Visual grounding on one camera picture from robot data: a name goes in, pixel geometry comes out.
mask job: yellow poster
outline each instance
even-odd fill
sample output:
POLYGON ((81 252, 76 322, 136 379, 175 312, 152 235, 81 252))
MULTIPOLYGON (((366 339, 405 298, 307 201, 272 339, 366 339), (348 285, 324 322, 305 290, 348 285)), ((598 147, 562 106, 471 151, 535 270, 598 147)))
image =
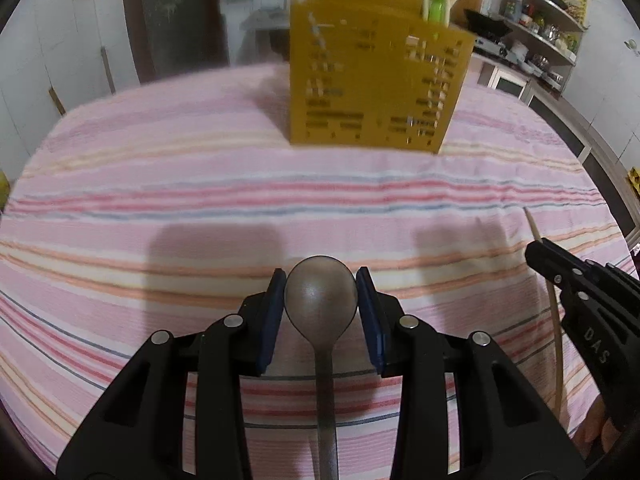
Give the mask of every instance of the yellow poster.
POLYGON ((575 18, 575 20, 584 25, 584 19, 587 16, 587 2, 588 0, 563 0, 569 5, 567 13, 575 18))

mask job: striped tablecloth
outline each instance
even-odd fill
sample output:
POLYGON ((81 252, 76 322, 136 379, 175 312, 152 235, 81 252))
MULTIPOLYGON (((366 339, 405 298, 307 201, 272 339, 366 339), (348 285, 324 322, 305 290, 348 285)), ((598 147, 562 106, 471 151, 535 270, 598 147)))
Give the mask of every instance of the striped tablecloth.
MULTIPOLYGON (((635 272, 581 165, 511 96, 464 87, 434 156, 292 148, 287 93, 283 66, 124 92, 71 112, 27 165, 0 228, 0 394, 50 468, 153 331, 203 330, 264 290, 274 267, 312 254, 369 266, 379 290, 441 332, 491 333, 548 402, 552 325, 524 261, 523 206, 573 253, 635 272)), ((567 340, 564 353, 571 431, 596 388, 567 340)), ((401 381, 372 372, 358 318, 334 366, 340 476, 385 479, 401 381)), ((255 478, 314 477, 313 368, 283 319, 266 376, 242 381, 255 478)), ((190 381, 188 470, 193 401, 190 381)))

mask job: spoon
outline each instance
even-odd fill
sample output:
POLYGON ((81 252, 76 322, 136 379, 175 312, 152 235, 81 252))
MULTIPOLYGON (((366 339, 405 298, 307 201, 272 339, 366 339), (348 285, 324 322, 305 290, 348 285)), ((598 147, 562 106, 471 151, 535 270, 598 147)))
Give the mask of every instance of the spoon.
POLYGON ((356 314, 356 282, 342 262, 312 256, 289 273, 284 305, 293 326, 314 348, 320 479, 338 480, 332 351, 356 314))

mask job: screw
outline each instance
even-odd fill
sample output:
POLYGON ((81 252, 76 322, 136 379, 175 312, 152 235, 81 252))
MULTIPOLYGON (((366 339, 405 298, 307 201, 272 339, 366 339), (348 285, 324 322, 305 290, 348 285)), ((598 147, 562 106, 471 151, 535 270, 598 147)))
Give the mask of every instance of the screw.
POLYGON ((399 322, 400 326, 404 328, 415 328, 418 326, 418 323, 420 323, 415 316, 402 316, 399 322))
POLYGON ((166 330, 158 330, 151 335, 151 342, 154 345, 163 345, 169 341, 169 333, 166 330))
POLYGON ((476 332, 471 336, 471 339, 480 346, 487 346, 491 342, 491 336, 487 332, 476 332))
POLYGON ((244 319, 242 319, 242 316, 238 316, 238 314, 230 314, 225 317, 224 323, 226 327, 236 328, 244 323, 244 319))

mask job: shelf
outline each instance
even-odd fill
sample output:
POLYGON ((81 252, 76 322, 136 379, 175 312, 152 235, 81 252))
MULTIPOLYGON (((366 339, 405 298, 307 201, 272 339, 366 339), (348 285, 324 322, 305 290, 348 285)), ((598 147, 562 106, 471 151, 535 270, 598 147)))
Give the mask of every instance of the shelf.
POLYGON ((571 61, 568 57, 566 57, 561 51, 560 49, 558 49, 558 47, 556 47, 553 43, 551 43, 550 41, 545 40, 545 38, 542 38, 542 36, 539 36, 537 34, 534 34, 533 32, 531 32, 527 27, 523 27, 522 25, 520 25, 519 23, 513 23, 511 20, 508 20, 507 18, 505 18, 504 16, 496 16, 496 18, 503 20, 503 22, 511 29, 511 30, 515 30, 515 31, 521 31, 523 34, 526 34, 527 36, 529 36, 530 38, 533 38, 534 40, 536 40, 539 44, 544 45, 545 49, 550 51, 551 54, 549 54, 548 56, 545 55, 545 57, 553 57, 553 58, 557 58, 558 61, 560 61, 560 63, 552 63, 551 59, 549 60, 549 62, 551 62, 551 64, 562 64, 562 65, 572 65, 575 66, 575 63, 573 61, 571 61))
POLYGON ((545 21, 548 18, 551 23, 558 27, 562 32, 585 32, 580 23, 576 22, 573 16, 558 7, 551 0, 535 0, 542 5, 536 6, 536 10, 542 10, 546 13, 545 21))

